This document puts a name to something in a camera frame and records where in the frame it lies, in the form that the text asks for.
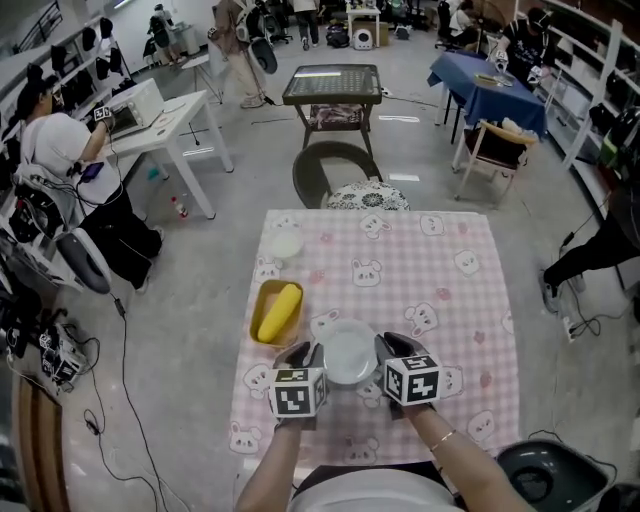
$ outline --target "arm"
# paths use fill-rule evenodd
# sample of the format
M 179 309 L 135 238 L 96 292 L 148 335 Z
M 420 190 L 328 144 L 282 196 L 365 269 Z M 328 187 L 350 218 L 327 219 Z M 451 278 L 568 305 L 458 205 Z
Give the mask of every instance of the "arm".
M 506 52 L 509 45 L 516 39 L 517 25 L 515 21 L 512 21 L 502 31 L 502 38 L 498 41 L 498 51 Z
M 107 139 L 107 133 L 107 123 L 105 121 L 100 121 L 96 126 L 96 129 L 93 130 L 93 133 L 89 138 L 89 142 L 87 142 L 87 145 L 84 147 L 79 160 L 92 162 L 98 158 L 98 154 L 102 150 L 102 146 L 104 146 L 105 140 Z
M 218 3 L 216 10 L 216 30 L 211 36 L 212 41 L 217 41 L 222 35 L 231 32 L 231 12 L 229 11 L 229 4 L 226 1 Z
M 279 427 L 258 469 L 236 503 L 236 512 L 284 512 L 291 496 L 293 472 L 298 461 L 302 421 Z
M 511 487 L 498 464 L 466 436 L 456 433 L 446 441 L 441 439 L 453 430 L 433 409 L 406 407 L 405 414 L 420 438 L 458 488 L 470 512 L 527 512 L 531 508 Z

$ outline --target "black pants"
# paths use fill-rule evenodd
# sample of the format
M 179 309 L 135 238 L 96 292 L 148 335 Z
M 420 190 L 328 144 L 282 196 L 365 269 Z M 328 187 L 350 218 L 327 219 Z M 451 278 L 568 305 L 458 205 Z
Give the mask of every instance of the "black pants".
M 618 222 L 609 214 L 591 240 L 571 249 L 545 271 L 544 280 L 557 288 L 563 281 L 585 270 L 613 267 L 636 256 L 640 256 L 640 250 L 629 241 Z
M 144 284 L 151 261 L 158 255 L 162 240 L 133 213 L 126 190 L 115 192 L 103 206 L 91 212 L 83 228 L 107 260 L 109 267 L 138 289 Z
M 298 20 L 298 29 L 300 29 L 300 39 L 309 38 L 309 29 L 311 29 L 311 42 L 318 44 L 318 21 L 316 20 L 316 11 L 300 11 L 296 13 Z

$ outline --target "bracelet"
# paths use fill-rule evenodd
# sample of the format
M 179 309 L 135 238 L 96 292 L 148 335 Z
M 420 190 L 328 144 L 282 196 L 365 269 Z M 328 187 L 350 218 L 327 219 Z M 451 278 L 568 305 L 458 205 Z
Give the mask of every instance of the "bracelet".
M 430 450 L 432 452 L 434 452 L 436 450 L 436 448 L 438 448 L 442 443 L 444 443 L 445 441 L 447 441 L 453 434 L 455 434 L 457 432 L 457 430 L 454 428 L 451 432 L 449 432 L 446 436 L 444 436 L 442 439 L 440 439 L 440 441 L 438 441 L 434 446 L 432 446 L 430 448 Z

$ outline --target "backpack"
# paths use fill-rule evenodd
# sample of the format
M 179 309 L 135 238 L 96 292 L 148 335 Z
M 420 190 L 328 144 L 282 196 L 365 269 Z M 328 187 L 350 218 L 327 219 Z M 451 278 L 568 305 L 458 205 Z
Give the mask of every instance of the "backpack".
M 344 25 L 331 25 L 327 28 L 327 44 L 333 48 L 349 46 L 349 33 Z

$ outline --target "glass-top table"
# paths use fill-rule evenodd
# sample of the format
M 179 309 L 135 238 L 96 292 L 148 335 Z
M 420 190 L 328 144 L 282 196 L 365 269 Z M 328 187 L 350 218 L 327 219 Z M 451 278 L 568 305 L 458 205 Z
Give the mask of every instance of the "glass-top table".
M 368 131 L 373 105 L 382 103 L 378 68 L 371 64 L 320 64 L 300 66 L 282 95 L 284 105 L 293 105 L 305 125 L 303 148 L 315 131 L 362 133 L 373 158 Z M 310 116 L 302 105 L 311 105 Z

